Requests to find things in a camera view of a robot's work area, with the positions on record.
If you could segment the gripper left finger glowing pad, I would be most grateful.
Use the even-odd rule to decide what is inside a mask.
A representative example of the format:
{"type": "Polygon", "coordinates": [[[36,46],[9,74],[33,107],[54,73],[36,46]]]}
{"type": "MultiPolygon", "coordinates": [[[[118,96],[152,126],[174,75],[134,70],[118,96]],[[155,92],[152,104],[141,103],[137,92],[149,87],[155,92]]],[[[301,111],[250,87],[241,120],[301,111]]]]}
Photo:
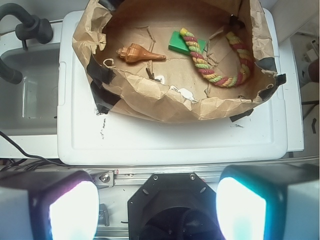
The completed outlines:
{"type": "Polygon", "coordinates": [[[2,171],[2,240],[92,240],[99,219],[99,193],[89,173],[2,171]]]}

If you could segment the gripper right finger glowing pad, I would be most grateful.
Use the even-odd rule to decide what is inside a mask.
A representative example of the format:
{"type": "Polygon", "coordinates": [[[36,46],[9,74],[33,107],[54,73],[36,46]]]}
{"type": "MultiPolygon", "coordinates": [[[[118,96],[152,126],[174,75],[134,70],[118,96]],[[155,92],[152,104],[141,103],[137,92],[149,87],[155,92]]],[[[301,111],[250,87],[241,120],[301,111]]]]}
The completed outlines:
{"type": "Polygon", "coordinates": [[[217,185],[216,214],[227,240],[318,240],[320,168],[229,165],[217,185]]]}

